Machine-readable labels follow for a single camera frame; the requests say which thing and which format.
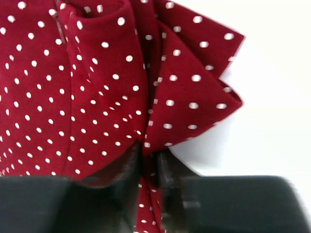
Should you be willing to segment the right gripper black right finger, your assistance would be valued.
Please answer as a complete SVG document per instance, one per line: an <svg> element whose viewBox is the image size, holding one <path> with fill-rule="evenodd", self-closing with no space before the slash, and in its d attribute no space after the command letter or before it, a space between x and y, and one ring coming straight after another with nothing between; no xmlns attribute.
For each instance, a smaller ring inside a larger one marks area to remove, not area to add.
<svg viewBox="0 0 311 233"><path fill-rule="evenodd" d="M278 176L199 176L157 155L162 227L168 233L308 233L290 184Z"/></svg>

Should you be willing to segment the red polka dot skirt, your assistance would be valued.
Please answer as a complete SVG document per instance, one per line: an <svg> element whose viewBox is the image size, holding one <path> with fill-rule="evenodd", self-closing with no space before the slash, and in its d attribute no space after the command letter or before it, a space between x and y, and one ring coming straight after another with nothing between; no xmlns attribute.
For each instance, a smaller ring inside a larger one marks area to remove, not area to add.
<svg viewBox="0 0 311 233"><path fill-rule="evenodd" d="M0 3L0 174L99 173L142 146L137 233L162 233L153 154L242 106L244 36L169 0Z"/></svg>

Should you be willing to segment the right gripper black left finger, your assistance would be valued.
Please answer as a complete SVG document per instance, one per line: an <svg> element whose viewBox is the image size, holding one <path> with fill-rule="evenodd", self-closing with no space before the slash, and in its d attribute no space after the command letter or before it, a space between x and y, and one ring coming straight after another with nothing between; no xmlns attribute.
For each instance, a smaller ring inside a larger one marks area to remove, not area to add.
<svg viewBox="0 0 311 233"><path fill-rule="evenodd" d="M0 179L3 233L131 233L137 218L140 144L81 182L57 176Z"/></svg>

